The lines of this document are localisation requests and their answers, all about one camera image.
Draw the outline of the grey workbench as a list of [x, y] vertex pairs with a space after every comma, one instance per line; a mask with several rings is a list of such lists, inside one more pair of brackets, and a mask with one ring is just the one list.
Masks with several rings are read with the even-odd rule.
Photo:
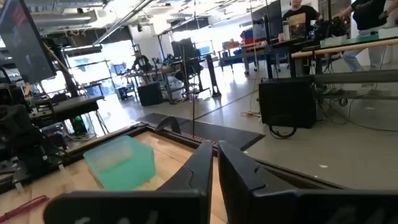
[[269, 77], [272, 72], [280, 72], [280, 64], [282, 61], [289, 59], [289, 47], [293, 46], [293, 40], [283, 40], [278, 42], [276, 39], [271, 40], [268, 44], [266, 41], [253, 42], [251, 44], [238, 45], [218, 51], [219, 66], [223, 70], [225, 67], [242, 63], [244, 65], [244, 74], [250, 74], [250, 63], [254, 64], [253, 71], [257, 72], [259, 62], [265, 61], [266, 72]]

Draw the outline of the black equipment box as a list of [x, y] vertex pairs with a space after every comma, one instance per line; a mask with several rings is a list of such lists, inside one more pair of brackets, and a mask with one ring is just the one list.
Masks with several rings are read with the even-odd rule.
[[162, 91], [159, 83], [150, 83], [137, 88], [142, 106], [158, 105], [163, 102]]
[[259, 84], [262, 123], [312, 128], [317, 121], [312, 77], [278, 78]]

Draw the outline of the wood-edged workbench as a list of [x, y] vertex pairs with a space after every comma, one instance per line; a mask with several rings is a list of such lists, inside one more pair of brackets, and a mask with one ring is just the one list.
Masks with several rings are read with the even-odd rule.
[[[380, 30], [378, 34], [367, 37], [358, 37], [347, 39], [337, 45], [320, 47], [314, 50], [300, 51], [291, 55], [292, 60], [300, 63], [301, 58], [317, 57], [319, 55], [332, 54], [345, 50], [362, 50], [370, 47], [386, 47], [388, 45], [398, 44], [398, 35], [395, 35], [395, 29]], [[398, 83], [398, 70], [381, 70], [369, 72], [354, 73], [333, 73], [314, 75], [316, 84], [360, 84], [360, 83]], [[365, 100], [398, 100], [398, 90], [371, 90], [369, 93], [360, 94], [354, 90], [344, 90], [342, 93], [325, 94], [325, 98], [341, 99], [365, 99]]]

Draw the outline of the black slanted stand leg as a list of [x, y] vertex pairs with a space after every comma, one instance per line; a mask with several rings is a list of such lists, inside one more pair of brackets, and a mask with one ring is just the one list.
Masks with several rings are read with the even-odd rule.
[[214, 69], [213, 60], [212, 60], [211, 55], [206, 56], [206, 62], [208, 65], [208, 71], [209, 71], [210, 79], [211, 79], [212, 98], [220, 97], [221, 92], [220, 92], [220, 89], [218, 88], [216, 75], [215, 75], [215, 69]]

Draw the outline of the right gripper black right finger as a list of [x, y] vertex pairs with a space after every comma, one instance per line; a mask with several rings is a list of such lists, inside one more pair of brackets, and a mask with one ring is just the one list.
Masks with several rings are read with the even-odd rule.
[[297, 189], [226, 141], [218, 171], [229, 224], [398, 224], [398, 192]]

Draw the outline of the black frame post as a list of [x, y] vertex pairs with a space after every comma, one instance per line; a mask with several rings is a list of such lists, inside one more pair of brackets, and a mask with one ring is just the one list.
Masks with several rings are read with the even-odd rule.
[[44, 43], [44, 46], [49, 52], [49, 54], [58, 62], [58, 67], [60, 71], [63, 73], [67, 90], [70, 92], [71, 97], [72, 98], [78, 97], [79, 96], [78, 88], [76, 87], [74, 81], [72, 80], [72, 75], [70, 74], [69, 69], [67, 67], [67, 62], [62, 53], [61, 46], [54, 45], [49, 47], [46, 43]]

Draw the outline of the black table edge frame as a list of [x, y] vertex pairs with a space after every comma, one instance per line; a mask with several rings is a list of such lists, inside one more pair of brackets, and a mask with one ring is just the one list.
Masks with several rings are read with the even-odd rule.
[[[134, 126], [128, 126], [126, 128], [122, 128], [120, 130], [114, 131], [110, 134], [106, 134], [100, 138], [94, 139], [91, 142], [88, 142], [84, 146], [80, 146], [70, 152], [72, 158], [70, 161], [66, 162], [66, 165], [70, 165], [80, 159], [83, 158], [83, 152], [91, 149], [92, 147], [99, 146], [103, 143], [106, 143], [110, 140], [116, 139], [117, 137], [121, 137], [123, 135], [128, 135], [131, 137], [135, 137], [139, 134], [145, 132], [152, 132], [159, 136], [162, 136], [168, 140], [175, 141], [179, 144], [184, 146], [191, 147], [196, 149], [199, 145], [205, 141], [202, 137], [194, 137], [189, 136], [187, 133], [178, 134], [171, 129], [161, 129], [156, 130], [154, 127], [148, 124], [137, 124]], [[256, 162], [260, 163], [263, 168], [267, 169], [271, 174], [276, 175], [277, 177], [281, 178], [282, 180], [287, 181], [288, 183], [292, 184], [295, 187], [300, 189], [344, 189], [346, 190], [347, 187], [343, 185], [338, 185], [332, 182], [328, 182], [325, 180], [321, 180], [316, 177], [312, 177], [307, 174], [303, 174], [300, 172], [296, 172], [292, 169], [288, 169], [285, 167], [281, 167], [260, 159], [256, 159]]]

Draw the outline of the computer tower with green light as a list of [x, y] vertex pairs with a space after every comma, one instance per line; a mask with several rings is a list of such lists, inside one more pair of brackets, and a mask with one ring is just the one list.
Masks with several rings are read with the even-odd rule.
[[87, 129], [86, 129], [83, 119], [80, 115], [75, 116], [73, 119], [71, 119], [71, 124], [72, 124], [73, 130], [74, 130], [74, 133], [76, 135], [87, 133]]

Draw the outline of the large dark monitor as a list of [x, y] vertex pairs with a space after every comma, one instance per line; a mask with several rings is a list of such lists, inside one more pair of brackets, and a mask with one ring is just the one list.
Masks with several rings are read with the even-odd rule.
[[5, 0], [0, 12], [0, 38], [19, 73], [31, 83], [56, 75], [24, 0]]

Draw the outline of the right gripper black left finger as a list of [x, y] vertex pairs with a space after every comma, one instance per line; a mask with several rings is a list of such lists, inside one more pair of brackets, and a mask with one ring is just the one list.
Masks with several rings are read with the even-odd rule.
[[157, 190], [74, 191], [45, 207], [45, 224], [209, 224], [213, 147], [204, 141]]

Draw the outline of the cluttered workbench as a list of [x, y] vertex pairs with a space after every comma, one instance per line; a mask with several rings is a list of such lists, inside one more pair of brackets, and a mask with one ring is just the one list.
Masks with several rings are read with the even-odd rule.
[[164, 100], [174, 101], [172, 94], [173, 90], [170, 86], [169, 78], [174, 77], [177, 71], [178, 70], [174, 68], [152, 69], [148, 72], [127, 69], [125, 72], [120, 73], [119, 76], [125, 77], [126, 79], [132, 79], [135, 87], [158, 83]]

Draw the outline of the person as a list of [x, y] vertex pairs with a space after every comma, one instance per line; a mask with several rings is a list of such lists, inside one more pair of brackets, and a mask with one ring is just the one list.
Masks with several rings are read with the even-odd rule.
[[140, 53], [140, 51], [136, 51], [134, 53], [135, 60], [131, 67], [132, 70], [141, 70], [143, 72], [149, 72], [152, 70], [152, 65], [149, 63], [149, 59]]
[[310, 22], [322, 18], [312, 6], [302, 5], [302, 0], [290, 0], [290, 9], [283, 15], [282, 20], [289, 25], [291, 39], [304, 39], [311, 31]]
[[[387, 24], [389, 14], [398, 8], [398, 0], [391, 0], [392, 3], [384, 9], [387, 0], [355, 0], [345, 10], [336, 14], [335, 17], [345, 17], [352, 15], [356, 22], [358, 37], [366, 37], [378, 33]], [[356, 56], [363, 49], [346, 50], [343, 53], [343, 60], [352, 72], [362, 72], [363, 67], [358, 62]], [[371, 70], [379, 70], [382, 64], [384, 47], [368, 48], [368, 55]]]

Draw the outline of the teal translucent plastic bin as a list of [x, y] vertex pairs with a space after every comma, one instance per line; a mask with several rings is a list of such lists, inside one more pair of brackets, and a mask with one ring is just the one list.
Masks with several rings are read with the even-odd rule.
[[106, 190], [133, 190], [155, 176], [153, 148], [130, 136], [94, 147], [83, 157]]

